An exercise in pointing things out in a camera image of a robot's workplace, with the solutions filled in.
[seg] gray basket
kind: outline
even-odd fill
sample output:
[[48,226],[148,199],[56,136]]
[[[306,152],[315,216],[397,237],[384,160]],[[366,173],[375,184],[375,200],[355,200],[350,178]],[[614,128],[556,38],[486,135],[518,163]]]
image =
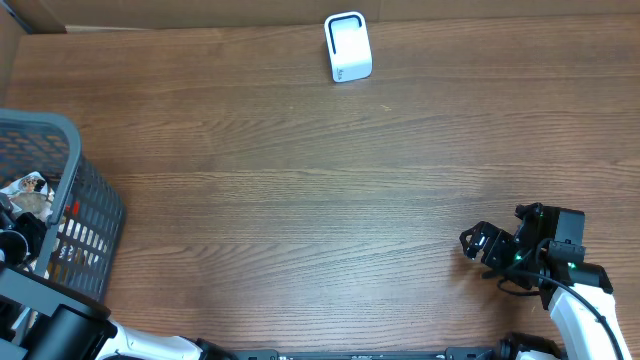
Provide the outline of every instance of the gray basket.
[[0,188],[32,171],[55,190],[34,272],[102,302],[126,218],[120,196],[67,118],[0,109]]

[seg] black cable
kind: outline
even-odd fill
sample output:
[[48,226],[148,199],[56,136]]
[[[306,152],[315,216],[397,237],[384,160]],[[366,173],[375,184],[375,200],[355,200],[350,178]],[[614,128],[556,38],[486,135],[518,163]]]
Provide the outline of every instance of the black cable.
[[507,281],[509,281],[509,279],[504,278],[502,280],[499,280],[497,285],[498,285],[498,289],[500,289],[500,291],[504,291],[509,295],[513,295],[513,296],[538,296],[540,295],[540,291],[511,291],[508,289],[505,289],[502,287],[502,284],[506,283]]
[[548,243],[551,242],[551,238],[546,238],[543,239],[542,241],[540,241],[538,243],[538,246],[536,246],[536,257],[534,258],[534,260],[536,261],[536,265],[538,265],[538,267],[540,266],[540,252],[542,252],[542,248],[545,247],[545,245],[547,245]]
[[537,274],[537,273],[530,272],[530,271],[520,271],[520,270],[512,270],[512,271],[508,271],[508,273],[511,274],[511,275],[515,275],[515,276],[535,277],[535,278],[550,282],[550,283],[556,285],[557,287],[562,288],[564,291],[568,292],[573,297],[578,299],[578,301],[580,301],[582,303],[582,305],[584,305],[587,309],[589,309],[589,311],[591,311],[591,313],[593,313],[593,315],[596,317],[596,320],[598,320],[600,325],[602,325],[602,327],[604,328],[604,331],[609,336],[609,340],[611,341],[611,345],[613,346],[613,351],[616,353],[616,358],[618,360],[624,360],[624,357],[622,356],[622,350],[620,349],[620,344],[618,343],[618,339],[616,339],[616,336],[613,333],[613,330],[611,330],[611,327],[609,326],[609,323],[607,323],[606,317],[600,315],[598,310],[595,307],[593,307],[593,305],[591,305],[587,301],[587,299],[583,298],[575,290],[571,289],[570,287],[568,287],[567,285],[561,283],[560,281],[557,281],[555,279],[552,279],[552,278],[550,278],[548,276],[545,276],[545,275],[542,275],[542,274]]

